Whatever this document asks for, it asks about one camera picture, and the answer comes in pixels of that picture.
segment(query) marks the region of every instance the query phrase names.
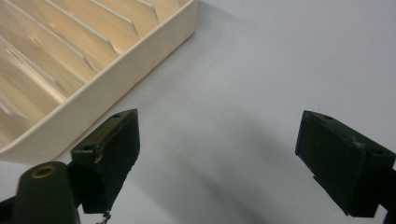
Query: black object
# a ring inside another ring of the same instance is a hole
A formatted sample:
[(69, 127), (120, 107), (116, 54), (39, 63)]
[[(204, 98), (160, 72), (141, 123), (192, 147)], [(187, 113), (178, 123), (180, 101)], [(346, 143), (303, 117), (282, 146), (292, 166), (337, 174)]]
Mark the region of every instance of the black object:
[(296, 154), (340, 208), (373, 217), (379, 204), (396, 223), (395, 153), (329, 116), (305, 111)]
[(139, 151), (137, 110), (110, 117), (72, 149), (72, 162), (28, 170), (17, 195), (0, 203), (0, 224), (78, 224), (85, 213), (111, 210)]

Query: table surface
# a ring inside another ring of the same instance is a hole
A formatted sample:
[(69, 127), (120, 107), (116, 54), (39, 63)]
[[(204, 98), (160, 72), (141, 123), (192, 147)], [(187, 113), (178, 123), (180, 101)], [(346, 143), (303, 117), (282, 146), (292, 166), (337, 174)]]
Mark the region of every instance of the table surface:
[[(294, 148), (312, 110), (396, 150), (395, 22), (390, 0), (201, 0), (194, 35), (77, 140), (138, 108), (110, 223), (382, 223), (346, 217)], [(0, 200), (26, 169), (0, 162)]]

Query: white plastic tray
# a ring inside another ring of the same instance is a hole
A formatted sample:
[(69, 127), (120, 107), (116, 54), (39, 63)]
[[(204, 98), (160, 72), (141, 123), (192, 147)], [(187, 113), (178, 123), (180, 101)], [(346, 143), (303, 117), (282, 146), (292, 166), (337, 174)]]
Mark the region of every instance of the white plastic tray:
[(0, 0), (0, 160), (49, 161), (195, 29), (197, 0)]

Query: gray surface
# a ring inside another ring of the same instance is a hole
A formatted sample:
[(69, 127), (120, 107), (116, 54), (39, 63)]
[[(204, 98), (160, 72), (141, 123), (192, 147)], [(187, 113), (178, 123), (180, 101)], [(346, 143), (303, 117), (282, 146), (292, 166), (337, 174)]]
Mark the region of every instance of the gray surface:
[[(396, 149), (395, 12), (390, 0), (202, 0), (195, 34), (93, 125), (139, 109), (141, 156), (110, 223), (381, 223), (382, 208), (345, 217), (294, 147), (308, 109)], [(5, 199), (25, 167), (0, 169)]]

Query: dish rack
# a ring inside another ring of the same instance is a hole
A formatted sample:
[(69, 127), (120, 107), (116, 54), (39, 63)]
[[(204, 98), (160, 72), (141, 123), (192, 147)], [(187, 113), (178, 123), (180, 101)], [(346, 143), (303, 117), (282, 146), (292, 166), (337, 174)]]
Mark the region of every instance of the dish rack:
[(0, 160), (49, 161), (195, 29), (197, 0), (0, 0)]

